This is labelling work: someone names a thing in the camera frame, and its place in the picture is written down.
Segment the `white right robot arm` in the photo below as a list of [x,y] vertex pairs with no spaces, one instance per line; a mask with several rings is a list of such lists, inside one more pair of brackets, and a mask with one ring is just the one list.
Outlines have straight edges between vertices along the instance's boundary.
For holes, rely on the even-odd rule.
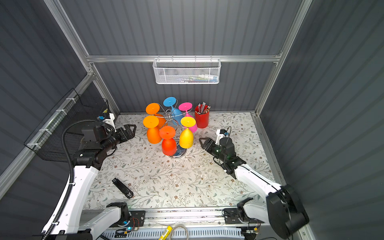
[[241,221],[260,220],[269,224],[282,239],[288,239],[310,222],[295,189],[290,185],[282,186],[272,182],[253,170],[237,156],[231,138],[221,138],[218,142],[211,138],[200,138],[199,142],[225,173],[246,184],[260,196],[260,200],[246,198],[237,204]]

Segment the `yellow wine glass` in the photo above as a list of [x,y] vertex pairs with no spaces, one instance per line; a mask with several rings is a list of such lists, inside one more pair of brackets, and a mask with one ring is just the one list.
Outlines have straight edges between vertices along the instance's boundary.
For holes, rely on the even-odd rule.
[[194,143],[194,134],[190,128],[196,124],[196,120],[192,117],[183,117],[181,119],[181,124],[183,127],[185,127],[185,129],[180,135],[179,144],[181,148],[189,149]]

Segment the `red wine glass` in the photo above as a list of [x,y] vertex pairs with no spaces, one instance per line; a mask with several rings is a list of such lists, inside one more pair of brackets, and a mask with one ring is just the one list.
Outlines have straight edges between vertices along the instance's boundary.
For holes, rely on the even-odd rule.
[[177,143],[174,139],[176,130],[171,126],[162,127],[159,131],[162,141],[162,151],[166,156],[172,156],[177,151]]

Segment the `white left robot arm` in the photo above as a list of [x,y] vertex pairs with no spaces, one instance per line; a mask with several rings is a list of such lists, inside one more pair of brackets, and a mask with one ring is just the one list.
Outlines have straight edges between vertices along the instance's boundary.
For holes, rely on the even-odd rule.
[[[70,155],[65,141],[67,131],[82,125],[84,140],[78,151]],[[80,225],[82,209],[87,194],[104,160],[110,157],[119,144],[135,137],[136,125],[126,124],[115,129],[112,125],[96,120],[80,120],[62,133],[61,141],[69,165],[69,178],[59,202],[44,226],[41,240],[96,240],[110,226],[117,224],[127,227],[131,214],[126,203],[117,202],[107,205],[102,213]]]

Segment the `chrome wine glass rack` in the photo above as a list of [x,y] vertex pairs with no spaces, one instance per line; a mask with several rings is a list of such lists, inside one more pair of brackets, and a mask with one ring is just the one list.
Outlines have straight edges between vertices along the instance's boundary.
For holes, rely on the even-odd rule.
[[[173,123],[173,120],[171,118],[171,108],[167,108],[166,110],[164,110],[164,117],[165,117],[165,120],[166,120],[166,124],[163,127],[165,127],[165,126],[173,127],[176,130],[176,135],[177,135],[177,131],[178,130],[182,129],[182,131],[183,131],[185,129],[185,127],[183,127],[182,124],[178,125],[178,124],[174,124]],[[184,156],[186,154],[186,152],[187,152],[187,149],[181,148],[181,146],[179,144],[180,136],[176,137],[176,135],[174,136],[174,139],[175,139],[175,141],[177,143],[177,151],[176,151],[176,153],[174,155],[168,156],[168,157],[170,157],[172,159],[179,159],[182,156]]]

